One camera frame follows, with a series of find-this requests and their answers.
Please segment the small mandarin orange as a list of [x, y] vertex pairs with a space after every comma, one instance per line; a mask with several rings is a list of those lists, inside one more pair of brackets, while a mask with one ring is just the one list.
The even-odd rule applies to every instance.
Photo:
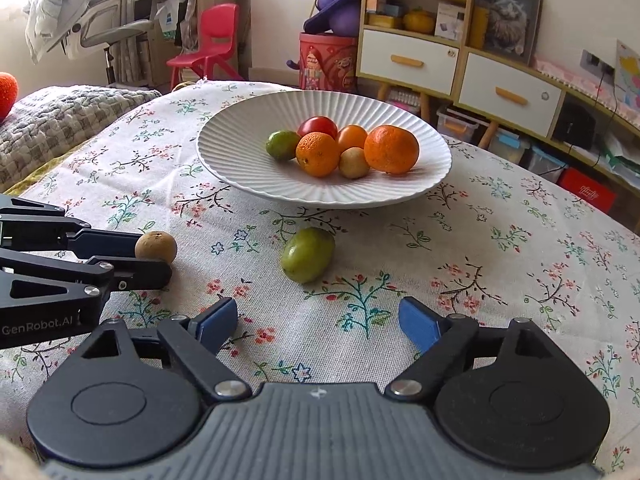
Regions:
[[315, 132], [300, 139], [295, 157], [303, 172], [314, 178], [324, 178], [337, 168], [341, 151], [333, 138]]

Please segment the wall power socket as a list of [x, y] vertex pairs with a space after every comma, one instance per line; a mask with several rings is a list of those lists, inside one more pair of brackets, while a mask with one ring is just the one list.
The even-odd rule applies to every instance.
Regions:
[[615, 75], [614, 67], [587, 50], [582, 51], [580, 67], [591, 75], [601, 79], [613, 79]]

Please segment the green jujube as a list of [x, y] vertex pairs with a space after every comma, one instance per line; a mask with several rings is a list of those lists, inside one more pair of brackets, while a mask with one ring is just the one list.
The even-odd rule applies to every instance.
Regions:
[[298, 231], [284, 246], [281, 269], [293, 282], [318, 280], [330, 265], [335, 249], [334, 236], [319, 228]]
[[266, 152], [277, 162], [288, 162], [295, 157], [300, 136], [291, 130], [279, 130], [270, 134]]

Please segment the floral tablecloth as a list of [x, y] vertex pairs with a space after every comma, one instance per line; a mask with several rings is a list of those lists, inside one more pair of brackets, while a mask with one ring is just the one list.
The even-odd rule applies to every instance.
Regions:
[[[148, 327], [233, 298], [239, 326], [220, 359], [262, 382], [387, 384], [418, 355], [399, 300], [487, 326], [524, 316], [603, 394], [611, 427], [597, 458], [639, 474], [639, 239], [573, 194], [468, 144], [452, 142], [437, 188], [367, 211], [285, 205], [230, 188], [198, 160], [201, 128], [271, 84], [208, 82], [133, 110], [66, 158], [26, 197], [99, 229], [175, 237], [163, 292], [126, 292], [107, 316]], [[321, 278], [291, 281], [285, 244], [300, 230], [334, 236]]]

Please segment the red tomato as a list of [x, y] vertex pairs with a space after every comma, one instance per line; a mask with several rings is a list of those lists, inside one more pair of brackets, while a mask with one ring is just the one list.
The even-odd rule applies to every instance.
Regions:
[[297, 129], [299, 136], [306, 136], [309, 133], [324, 133], [333, 139], [337, 137], [337, 125], [335, 122], [326, 116], [314, 116], [306, 119], [300, 124]]

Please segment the brown longan fruit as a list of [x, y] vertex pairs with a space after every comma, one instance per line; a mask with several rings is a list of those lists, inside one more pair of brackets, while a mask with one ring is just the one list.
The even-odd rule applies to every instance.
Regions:
[[147, 232], [134, 245], [134, 255], [138, 259], [156, 259], [173, 263], [177, 252], [176, 240], [164, 231]]
[[362, 148], [348, 148], [341, 154], [340, 163], [338, 164], [340, 174], [349, 180], [357, 180], [365, 177], [370, 166], [367, 163], [366, 156]]

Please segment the cat picture frame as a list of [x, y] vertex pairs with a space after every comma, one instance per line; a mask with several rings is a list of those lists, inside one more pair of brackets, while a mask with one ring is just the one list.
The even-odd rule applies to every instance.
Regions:
[[544, 0], [476, 0], [488, 11], [484, 50], [532, 64]]

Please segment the clear storage bin orange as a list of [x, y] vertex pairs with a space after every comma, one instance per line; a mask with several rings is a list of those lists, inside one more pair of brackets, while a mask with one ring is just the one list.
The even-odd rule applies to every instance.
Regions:
[[450, 106], [441, 106], [437, 114], [437, 131], [444, 136], [473, 144], [480, 140], [488, 122]]

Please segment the wooden desk shelf unit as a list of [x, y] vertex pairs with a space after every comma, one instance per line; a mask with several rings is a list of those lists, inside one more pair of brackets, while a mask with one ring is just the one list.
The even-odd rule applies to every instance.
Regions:
[[[171, 68], [166, 62], [175, 56], [198, 50], [198, 22], [203, 11], [221, 3], [236, 3], [240, 18], [248, 6], [239, 0], [134, 0], [134, 17], [147, 20], [151, 28], [141, 43], [145, 83], [163, 92], [171, 91]], [[236, 53], [230, 62], [239, 71], [238, 47], [241, 23], [236, 34]], [[216, 66], [214, 79], [231, 79]]]

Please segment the white ribbed plate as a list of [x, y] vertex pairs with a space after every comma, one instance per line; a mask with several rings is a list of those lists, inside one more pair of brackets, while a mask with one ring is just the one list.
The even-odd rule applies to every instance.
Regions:
[[219, 180], [270, 200], [374, 208], [424, 195], [452, 166], [442, 136], [399, 107], [356, 94], [282, 91], [206, 122], [198, 156]]

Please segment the large orange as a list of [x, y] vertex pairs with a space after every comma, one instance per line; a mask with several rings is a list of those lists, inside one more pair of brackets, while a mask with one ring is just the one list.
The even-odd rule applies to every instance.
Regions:
[[418, 139], [408, 130], [392, 125], [372, 129], [363, 147], [364, 158], [374, 170], [406, 174], [420, 156]]

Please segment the yellow patterned cloth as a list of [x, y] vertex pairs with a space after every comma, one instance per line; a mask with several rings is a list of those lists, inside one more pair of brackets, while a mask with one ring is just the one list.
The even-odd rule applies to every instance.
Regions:
[[77, 146], [75, 146], [65, 154], [52, 158], [51, 160], [46, 162], [44, 165], [42, 165], [41, 167], [33, 171], [25, 179], [15, 183], [10, 188], [7, 188], [6, 190], [4, 190], [3, 193], [9, 196], [20, 196], [21, 194], [26, 192], [29, 188], [31, 188], [32, 186], [40, 182], [50, 171], [55, 169], [57, 166], [60, 166], [66, 158], [69, 158], [71, 154], [74, 154], [77, 150], [82, 148], [85, 144], [87, 144], [87, 142], [78, 144]]

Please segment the wooden shelf cabinet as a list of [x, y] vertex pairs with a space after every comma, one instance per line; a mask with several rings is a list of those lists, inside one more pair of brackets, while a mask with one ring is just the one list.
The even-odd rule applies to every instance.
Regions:
[[[436, 14], [440, 2], [465, 8], [459, 42], [408, 32], [402, 18], [414, 9]], [[476, 0], [361, 0], [357, 74], [380, 83], [385, 100], [393, 86], [419, 92], [421, 114], [433, 96], [488, 119], [482, 144], [499, 127], [548, 136], [564, 91], [534, 71], [484, 50], [488, 11]]]

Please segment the red decorated bucket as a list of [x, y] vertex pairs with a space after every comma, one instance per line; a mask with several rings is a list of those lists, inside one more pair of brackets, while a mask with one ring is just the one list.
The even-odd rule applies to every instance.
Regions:
[[299, 88], [354, 93], [358, 40], [333, 34], [299, 34]]

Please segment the small orange tomato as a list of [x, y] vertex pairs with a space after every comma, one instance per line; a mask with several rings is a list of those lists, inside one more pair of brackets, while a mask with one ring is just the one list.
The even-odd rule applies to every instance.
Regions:
[[336, 142], [340, 151], [349, 150], [350, 148], [364, 148], [368, 133], [358, 125], [347, 125], [337, 133]]

